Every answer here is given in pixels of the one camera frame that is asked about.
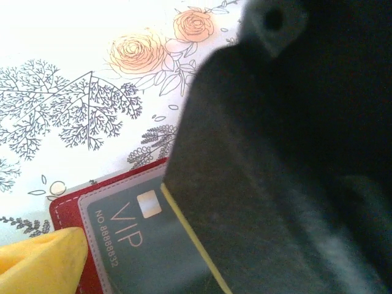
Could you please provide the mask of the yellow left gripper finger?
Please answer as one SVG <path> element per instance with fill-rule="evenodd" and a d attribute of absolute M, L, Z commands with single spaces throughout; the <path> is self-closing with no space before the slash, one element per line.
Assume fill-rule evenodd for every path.
<path fill-rule="evenodd" d="M 76 294 L 88 256 L 80 227 L 0 247 L 0 294 Z"/>

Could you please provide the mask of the red leather card holder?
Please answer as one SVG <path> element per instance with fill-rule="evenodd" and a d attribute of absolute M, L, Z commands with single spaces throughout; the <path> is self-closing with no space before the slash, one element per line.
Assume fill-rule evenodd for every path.
<path fill-rule="evenodd" d="M 204 259 L 211 274 L 214 276 L 215 280 L 221 287 L 224 294 L 232 294 L 232 291 L 224 281 L 220 272 L 212 262 L 211 258 L 205 251 L 200 240 L 197 238 L 195 232 L 191 229 L 189 223 L 183 216 L 182 212 L 179 210 L 174 199 L 168 193 L 168 190 L 163 185 L 162 180 L 165 173 L 167 161 L 166 159 L 160 159 L 148 165 L 145 165 L 135 170 L 130 170 L 120 175 L 108 178 L 96 184 L 92 184 L 80 190 L 76 190 L 70 194 L 59 197 L 52 201 L 50 204 L 50 214 L 53 221 L 54 228 L 57 230 L 67 228 L 67 227 L 80 227 L 84 230 L 86 239 L 89 240 L 86 234 L 86 230 L 83 224 L 83 217 L 79 208 L 79 199 L 85 195 L 90 195 L 96 191 L 102 191 L 104 189 L 111 189 L 123 183 L 130 183 L 131 185 L 136 185 L 138 183 L 144 183 L 150 179 L 160 177 L 161 184 L 160 190 L 163 193 L 166 201 L 172 208 L 173 212 L 176 214 L 178 220 L 184 227 L 186 233 L 189 235 L 190 239 L 194 243 L 195 247 L 199 251 L 201 257 Z M 81 275 L 79 285 L 77 287 L 76 294 L 104 294 L 101 288 L 100 279 L 98 277 L 97 268 L 95 266 L 92 252 L 89 246 L 88 256 L 86 259 L 85 268 Z"/>

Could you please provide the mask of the black VIP card 88888832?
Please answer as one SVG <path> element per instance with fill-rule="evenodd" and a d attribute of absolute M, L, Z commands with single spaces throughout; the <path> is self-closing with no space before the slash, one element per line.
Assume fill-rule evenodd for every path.
<path fill-rule="evenodd" d="M 224 294 L 160 190 L 161 178 L 79 199 L 104 294 Z"/>

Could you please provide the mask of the floral tablecloth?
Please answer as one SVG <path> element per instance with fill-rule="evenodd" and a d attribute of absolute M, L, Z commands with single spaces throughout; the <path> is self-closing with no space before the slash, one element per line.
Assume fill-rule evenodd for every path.
<path fill-rule="evenodd" d="M 0 246 L 77 186 L 166 157 L 246 0 L 0 0 Z"/>

